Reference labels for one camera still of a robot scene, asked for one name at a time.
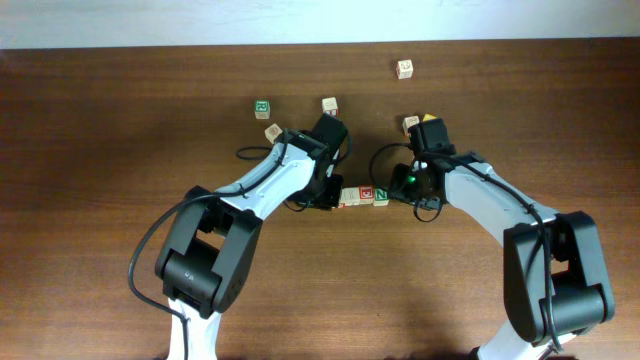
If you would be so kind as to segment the wooden block letter I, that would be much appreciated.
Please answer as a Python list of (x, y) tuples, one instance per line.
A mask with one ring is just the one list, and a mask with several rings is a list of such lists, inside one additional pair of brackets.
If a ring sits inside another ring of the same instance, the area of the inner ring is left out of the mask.
[(358, 187), (343, 188), (341, 190), (338, 207), (344, 208), (350, 206), (359, 206), (360, 202), (360, 192)]

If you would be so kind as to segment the wooden block red E face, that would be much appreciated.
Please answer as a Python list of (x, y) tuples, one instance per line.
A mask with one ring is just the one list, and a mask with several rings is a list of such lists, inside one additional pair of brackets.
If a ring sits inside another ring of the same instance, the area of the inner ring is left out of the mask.
[(372, 185), (363, 185), (358, 187), (359, 204), (368, 205), (375, 201), (375, 187)]

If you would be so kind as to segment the green N wooden block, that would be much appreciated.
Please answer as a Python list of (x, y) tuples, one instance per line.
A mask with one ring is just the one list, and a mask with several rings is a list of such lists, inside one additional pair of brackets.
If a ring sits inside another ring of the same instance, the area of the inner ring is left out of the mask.
[(387, 206), (389, 204), (389, 197), (385, 190), (381, 188), (374, 189), (374, 206)]

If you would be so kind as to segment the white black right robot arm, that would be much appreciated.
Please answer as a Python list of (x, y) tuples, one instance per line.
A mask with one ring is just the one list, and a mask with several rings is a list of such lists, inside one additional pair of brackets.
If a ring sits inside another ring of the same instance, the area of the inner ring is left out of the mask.
[(506, 322), (474, 348), (472, 359), (546, 359), (615, 314), (597, 225), (588, 214), (561, 213), (502, 179), (481, 156), (459, 154), (440, 118), (405, 129), (410, 164), (394, 167), (390, 198), (469, 215), (503, 249)]

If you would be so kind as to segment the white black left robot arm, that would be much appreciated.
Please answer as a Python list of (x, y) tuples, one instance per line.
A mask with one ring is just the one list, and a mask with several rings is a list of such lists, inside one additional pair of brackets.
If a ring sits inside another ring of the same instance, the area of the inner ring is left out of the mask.
[(189, 190), (155, 263), (173, 316), (171, 359), (213, 359), (220, 319), (248, 278), (264, 221), (282, 204), (337, 206), (334, 168), (349, 144), (345, 124), (324, 114), (310, 131), (286, 130), (246, 175), (216, 191)]

